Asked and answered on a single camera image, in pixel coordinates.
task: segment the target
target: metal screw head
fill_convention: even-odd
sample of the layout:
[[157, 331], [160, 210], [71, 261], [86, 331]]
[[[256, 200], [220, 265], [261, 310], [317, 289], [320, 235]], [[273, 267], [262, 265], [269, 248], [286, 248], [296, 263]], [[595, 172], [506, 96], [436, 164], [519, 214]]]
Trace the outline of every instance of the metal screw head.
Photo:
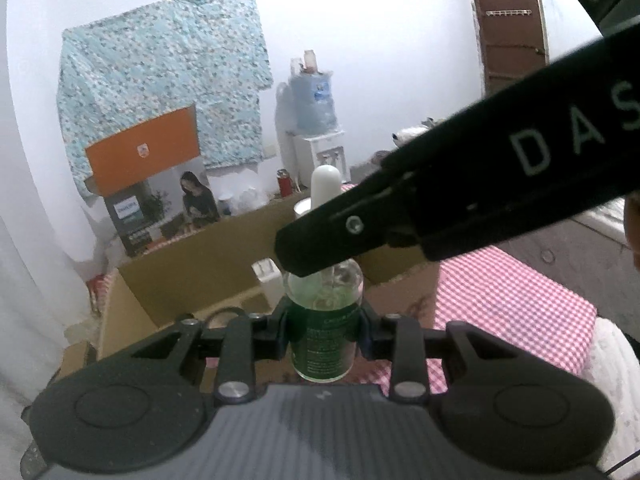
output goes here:
[[227, 399], [240, 399], [249, 393], [249, 386], [241, 381], [227, 381], [220, 384], [218, 393]]
[[556, 260], [556, 255], [553, 254], [553, 251], [550, 251], [549, 249], [544, 249], [540, 251], [540, 258], [542, 258], [542, 261], [545, 262], [546, 264], [551, 265]]
[[347, 218], [346, 228], [352, 235], [359, 235], [364, 231], [364, 224], [359, 216], [350, 216]]
[[394, 391], [396, 395], [405, 399], [417, 399], [426, 393], [427, 387], [414, 381], [403, 381], [396, 384]]

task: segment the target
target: white bottle cap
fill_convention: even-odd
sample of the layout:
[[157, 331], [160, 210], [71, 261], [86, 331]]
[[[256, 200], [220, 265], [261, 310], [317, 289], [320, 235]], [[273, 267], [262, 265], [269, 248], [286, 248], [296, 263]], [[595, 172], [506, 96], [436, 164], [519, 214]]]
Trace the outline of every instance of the white bottle cap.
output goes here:
[[335, 166], [324, 164], [311, 174], [311, 209], [337, 197], [342, 192], [342, 175]]

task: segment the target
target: green bottle label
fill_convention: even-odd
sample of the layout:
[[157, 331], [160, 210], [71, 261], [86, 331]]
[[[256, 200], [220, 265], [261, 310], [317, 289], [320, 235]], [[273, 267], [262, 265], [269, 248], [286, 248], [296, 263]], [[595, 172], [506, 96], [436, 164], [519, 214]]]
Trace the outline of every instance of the green bottle label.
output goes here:
[[338, 380], [353, 365], [360, 305], [339, 310], [310, 310], [291, 301], [287, 335], [294, 368], [305, 378]]

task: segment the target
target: product box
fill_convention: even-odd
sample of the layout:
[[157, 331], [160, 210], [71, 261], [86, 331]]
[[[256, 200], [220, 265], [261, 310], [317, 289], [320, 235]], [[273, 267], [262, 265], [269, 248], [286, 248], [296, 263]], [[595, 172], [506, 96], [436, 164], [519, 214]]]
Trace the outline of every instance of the product box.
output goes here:
[[[293, 221], [294, 194], [258, 210], [209, 225], [187, 238], [140, 256], [114, 276], [104, 306], [98, 359], [153, 334], [180, 314], [199, 319], [226, 306], [268, 312], [252, 263], [272, 258], [278, 229]], [[382, 247], [357, 258], [365, 276], [365, 297], [381, 315], [400, 312], [433, 326], [438, 264], [419, 248]], [[351, 376], [370, 364], [358, 358]], [[290, 360], [256, 363], [258, 383], [290, 381]], [[209, 370], [203, 389], [215, 374]]]
[[200, 157], [194, 107], [123, 130], [86, 154], [129, 256], [220, 218]]

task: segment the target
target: cardboard box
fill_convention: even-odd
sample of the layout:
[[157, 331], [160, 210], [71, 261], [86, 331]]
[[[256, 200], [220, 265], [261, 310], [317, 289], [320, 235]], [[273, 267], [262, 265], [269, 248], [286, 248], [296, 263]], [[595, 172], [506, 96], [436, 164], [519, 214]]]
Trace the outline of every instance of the cardboard box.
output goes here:
[[[126, 348], [190, 312], [204, 319], [226, 306], [268, 312], [252, 263], [277, 262], [277, 230], [294, 219], [296, 194], [233, 218], [223, 219], [124, 265], [107, 299], [98, 359]], [[365, 276], [365, 297], [381, 315], [409, 314], [433, 326], [438, 264], [426, 262], [419, 248], [382, 247], [358, 257]], [[366, 373], [359, 360], [355, 373]], [[260, 362], [258, 383], [287, 381], [295, 372], [289, 360]]]
[[95, 349], [88, 341], [75, 343], [65, 349], [62, 356], [62, 364], [56, 376], [56, 380], [71, 375], [76, 370], [87, 366], [95, 361]]

